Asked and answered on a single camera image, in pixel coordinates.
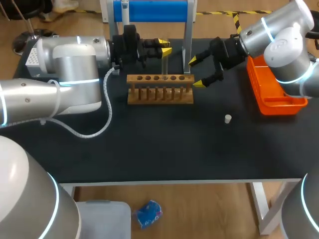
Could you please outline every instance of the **glowing blue ring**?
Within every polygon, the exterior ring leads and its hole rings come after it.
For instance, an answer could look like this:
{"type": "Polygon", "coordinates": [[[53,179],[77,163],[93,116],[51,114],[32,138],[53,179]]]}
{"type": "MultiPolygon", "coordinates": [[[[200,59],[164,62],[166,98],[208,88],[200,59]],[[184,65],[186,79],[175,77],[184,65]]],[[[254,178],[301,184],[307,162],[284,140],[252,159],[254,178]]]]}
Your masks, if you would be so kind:
{"type": "Polygon", "coordinates": [[[60,82],[61,86],[66,86],[66,85],[78,85],[78,84],[86,84],[86,83],[92,83],[92,82],[98,82],[99,79],[93,79],[93,80],[84,80],[84,81],[64,81],[60,82]]]}
{"type": "Polygon", "coordinates": [[[79,36],[76,36],[76,41],[78,42],[78,44],[81,44],[81,38],[79,36]]]}
{"type": "Polygon", "coordinates": [[[303,204],[303,207],[304,207],[304,210],[305,210],[305,213],[309,219],[309,221],[311,222],[311,224],[313,225],[313,227],[317,230],[317,232],[319,233],[319,227],[318,225],[315,223],[315,221],[313,220],[312,216],[310,215],[310,212],[306,206],[306,202],[305,202],[305,197],[304,197],[304,184],[305,184],[305,179],[307,177],[308,174],[305,175],[304,179],[303,179],[303,182],[301,184],[301,202],[303,204]]]}
{"type": "Polygon", "coordinates": [[[0,98],[1,98],[2,110],[3,110],[3,123],[2,123],[2,126],[5,126],[6,123],[8,122],[8,114],[7,114],[7,110],[6,110],[6,103],[5,103],[5,98],[4,98],[4,94],[3,94],[3,91],[2,91],[1,84],[0,84],[0,98]]]}
{"type": "Polygon", "coordinates": [[[318,64],[318,60],[314,64],[310,63],[307,71],[302,76],[300,76],[299,78],[297,78],[293,81],[279,81],[277,79],[276,79],[276,81],[278,81],[280,84],[291,84],[291,83],[297,82],[301,79],[303,79],[305,81],[312,75],[314,68],[317,66],[317,64],[318,64]]]}
{"type": "Polygon", "coordinates": [[[58,207],[59,207],[59,189],[58,189],[58,185],[57,185],[56,181],[54,180],[54,178],[50,174],[49,174],[49,176],[51,177],[51,179],[53,181],[53,184],[54,184],[54,187],[55,187],[56,200],[55,200],[55,206],[54,206],[52,217],[51,217],[48,225],[46,226],[45,230],[43,231],[43,233],[39,237],[39,239],[43,239],[46,236],[46,234],[48,233],[48,231],[50,230],[50,228],[51,228],[51,226],[52,226],[52,224],[54,222],[54,219],[56,217],[56,214],[58,212],[58,207]]]}
{"type": "Polygon", "coordinates": [[[270,40],[271,40],[272,42],[274,42],[275,40],[274,40],[273,36],[271,35],[270,29],[268,28],[268,26],[267,26],[267,24],[266,24],[266,22],[265,22],[265,19],[264,19],[263,17],[261,18],[261,22],[263,23],[263,26],[264,26],[264,28],[265,28],[265,30],[266,30],[266,32],[267,32],[267,34],[268,34],[270,40]]]}

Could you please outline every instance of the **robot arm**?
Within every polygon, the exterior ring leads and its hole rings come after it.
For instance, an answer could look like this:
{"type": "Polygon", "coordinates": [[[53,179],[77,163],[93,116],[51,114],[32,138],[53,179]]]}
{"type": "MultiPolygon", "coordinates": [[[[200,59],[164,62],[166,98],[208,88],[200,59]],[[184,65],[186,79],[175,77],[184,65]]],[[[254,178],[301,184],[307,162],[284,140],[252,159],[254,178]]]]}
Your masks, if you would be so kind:
{"type": "Polygon", "coordinates": [[[52,59],[60,82],[30,79],[0,81],[2,125],[54,115],[87,113],[101,106],[96,54],[91,45],[65,44],[52,59]]]}
{"type": "Polygon", "coordinates": [[[223,80],[222,69],[230,69],[264,54],[266,63],[284,91],[295,97],[319,97],[319,68],[308,56],[305,36],[314,27],[314,19],[303,0],[293,0],[261,18],[238,35],[211,41],[209,49],[196,55],[191,66],[213,56],[216,72],[195,86],[205,87],[223,80]]]}
{"type": "Polygon", "coordinates": [[[95,111],[101,106],[98,68],[109,70],[114,63],[118,69],[136,61],[145,67],[147,58],[162,58],[171,53],[169,42],[143,40],[134,25],[126,25],[124,33],[115,35],[112,41],[92,36],[53,37],[39,39],[36,47],[42,72],[55,73],[59,83],[0,81],[2,126],[95,111]]]}

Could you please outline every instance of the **orange plastic tray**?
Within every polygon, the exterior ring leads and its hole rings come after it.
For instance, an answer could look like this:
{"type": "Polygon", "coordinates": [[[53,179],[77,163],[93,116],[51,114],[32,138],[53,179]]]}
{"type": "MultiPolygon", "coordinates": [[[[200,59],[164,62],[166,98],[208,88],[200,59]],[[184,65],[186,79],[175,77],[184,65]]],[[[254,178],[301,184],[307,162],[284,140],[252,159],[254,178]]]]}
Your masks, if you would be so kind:
{"type": "Polygon", "coordinates": [[[255,97],[263,115],[295,115],[308,104],[305,98],[293,98],[276,81],[264,56],[248,58],[247,71],[255,97]]]}

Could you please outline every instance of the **blue object on floor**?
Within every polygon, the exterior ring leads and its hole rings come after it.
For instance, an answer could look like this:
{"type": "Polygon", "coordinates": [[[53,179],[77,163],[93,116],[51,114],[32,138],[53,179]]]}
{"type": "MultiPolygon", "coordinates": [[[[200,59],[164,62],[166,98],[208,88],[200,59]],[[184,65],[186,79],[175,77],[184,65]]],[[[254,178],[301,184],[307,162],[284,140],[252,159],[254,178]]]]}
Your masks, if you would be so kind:
{"type": "Polygon", "coordinates": [[[160,205],[153,200],[150,200],[146,205],[135,212],[142,229],[156,222],[162,214],[163,212],[160,205]]]}

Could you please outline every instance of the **black tabletop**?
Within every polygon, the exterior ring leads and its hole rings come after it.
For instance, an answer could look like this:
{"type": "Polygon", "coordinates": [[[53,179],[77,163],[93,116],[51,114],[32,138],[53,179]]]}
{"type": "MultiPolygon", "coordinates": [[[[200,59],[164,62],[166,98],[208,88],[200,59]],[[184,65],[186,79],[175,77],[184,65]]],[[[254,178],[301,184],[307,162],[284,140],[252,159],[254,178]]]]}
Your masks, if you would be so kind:
{"type": "MultiPolygon", "coordinates": [[[[181,73],[181,41],[171,43],[168,71],[181,73]]],[[[208,43],[193,40],[192,54],[208,43]]],[[[30,77],[24,64],[31,46],[14,77],[30,77]]],[[[109,79],[113,118],[96,138],[77,138],[50,122],[21,124],[0,134],[19,143],[59,183],[301,178],[314,166],[319,155],[319,100],[309,100],[296,116],[264,117],[244,63],[225,72],[224,81],[193,89],[193,105],[127,105],[126,74],[160,74],[160,69],[160,60],[152,60],[144,70],[139,64],[128,66],[109,79]],[[224,123],[226,114],[232,115],[230,124],[224,123]]],[[[210,75],[212,60],[191,71],[196,80],[210,75]]],[[[107,117],[103,102],[95,112],[57,118],[90,134],[107,117]]]]}

